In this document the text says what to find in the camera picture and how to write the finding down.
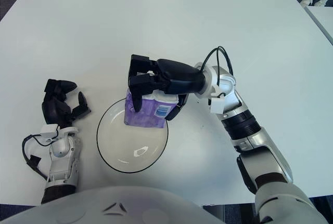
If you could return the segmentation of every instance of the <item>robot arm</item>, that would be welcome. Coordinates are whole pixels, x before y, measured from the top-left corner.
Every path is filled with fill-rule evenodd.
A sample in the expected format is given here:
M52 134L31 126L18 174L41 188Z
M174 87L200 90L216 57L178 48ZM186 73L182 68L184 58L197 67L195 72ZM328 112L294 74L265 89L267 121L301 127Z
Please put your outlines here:
M245 185L255 194L260 223L326 223L308 197L292 184L289 164L235 91L235 78L220 68L218 86L217 67L207 65L200 72L201 66L202 63L198 63L189 68L175 61L150 61L148 57L133 55L129 88L132 95L136 95L133 100L137 105L135 110L141 108L140 95L152 93L154 89L166 94L187 97L188 93L195 93L199 98L208 98L210 111L222 121L235 150L240 153L237 164Z
M27 164L46 179L42 204L73 194L78 184L81 144L75 135L79 130L72 127L72 123L90 113L90 109L82 92L79 92L78 96L79 105L73 111L65 103L66 94L75 88L76 84L70 81L47 81L44 90L46 94L42 103L47 124L42 127L40 135L30 135L22 144L23 156ZM32 155L29 160L24 151L25 143L35 136L41 136L48 142L48 144L41 144L42 146L50 146L51 166L48 176L37 168L40 158Z

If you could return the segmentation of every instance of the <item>white table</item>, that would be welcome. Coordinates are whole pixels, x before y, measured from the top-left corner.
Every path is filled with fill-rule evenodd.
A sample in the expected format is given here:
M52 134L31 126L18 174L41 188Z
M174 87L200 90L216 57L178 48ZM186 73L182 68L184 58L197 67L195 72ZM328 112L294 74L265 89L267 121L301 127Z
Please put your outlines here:
M48 78L76 82L67 102L75 107L81 90L92 109L75 123L83 142L78 190L145 185L199 205L253 202L222 124L194 95L147 170L119 173L97 151L98 122L125 95L131 54L194 65L217 45L295 183L308 196L332 194L333 46L296 0L18 0L0 22L0 202L42 198L45 181L25 164L21 142L45 123ZM31 141L28 152L47 173L47 150Z
M333 7L306 7L305 11L333 45Z

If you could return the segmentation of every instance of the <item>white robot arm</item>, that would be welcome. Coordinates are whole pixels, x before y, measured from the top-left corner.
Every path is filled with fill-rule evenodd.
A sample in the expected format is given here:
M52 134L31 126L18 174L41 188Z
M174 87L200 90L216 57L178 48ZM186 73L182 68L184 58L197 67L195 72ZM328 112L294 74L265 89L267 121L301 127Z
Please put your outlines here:
M327 223L308 197L292 184L289 164L235 91L235 78L220 68L217 87L216 70L205 67L205 85L196 95L211 99L211 111L222 121L240 153L237 164L245 185L255 194L260 223Z

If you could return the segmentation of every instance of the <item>purple package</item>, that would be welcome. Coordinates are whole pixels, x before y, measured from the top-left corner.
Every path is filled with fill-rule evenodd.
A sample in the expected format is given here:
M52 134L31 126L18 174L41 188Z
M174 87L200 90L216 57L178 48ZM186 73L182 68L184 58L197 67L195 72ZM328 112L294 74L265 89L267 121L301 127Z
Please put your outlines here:
M177 103L177 95L166 95L160 90L154 90L152 94L143 96L141 110L135 112L132 95L127 90L124 123L137 127L164 128L164 118Z

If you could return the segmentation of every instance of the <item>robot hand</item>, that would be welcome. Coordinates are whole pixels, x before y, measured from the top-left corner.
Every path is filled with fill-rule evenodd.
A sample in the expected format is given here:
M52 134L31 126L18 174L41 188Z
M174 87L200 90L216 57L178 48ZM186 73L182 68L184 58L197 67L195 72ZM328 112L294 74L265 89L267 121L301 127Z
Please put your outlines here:
M132 55L131 58L129 89L136 112L141 109L142 96L158 89L166 94L178 95L177 106L165 117L172 120L186 104L188 94L201 90L204 80L202 72L187 64L167 59L152 61L139 55Z

